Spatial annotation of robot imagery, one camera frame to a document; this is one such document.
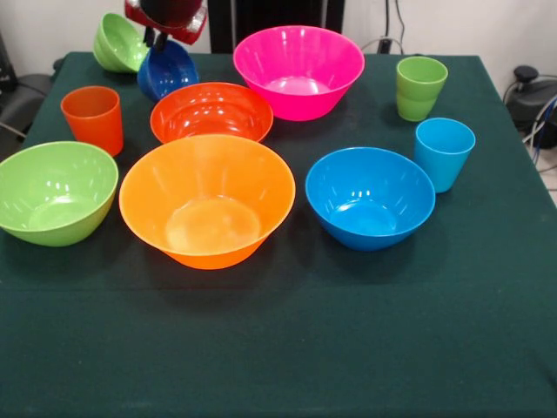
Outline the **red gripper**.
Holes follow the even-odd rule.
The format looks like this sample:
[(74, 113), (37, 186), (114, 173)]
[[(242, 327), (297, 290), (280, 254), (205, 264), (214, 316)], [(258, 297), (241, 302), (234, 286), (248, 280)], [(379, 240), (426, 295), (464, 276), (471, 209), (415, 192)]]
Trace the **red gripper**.
[(201, 0), (140, 0), (124, 1), (124, 13), (131, 21), (144, 27), (144, 43), (162, 51), (168, 37), (194, 44), (203, 30)]

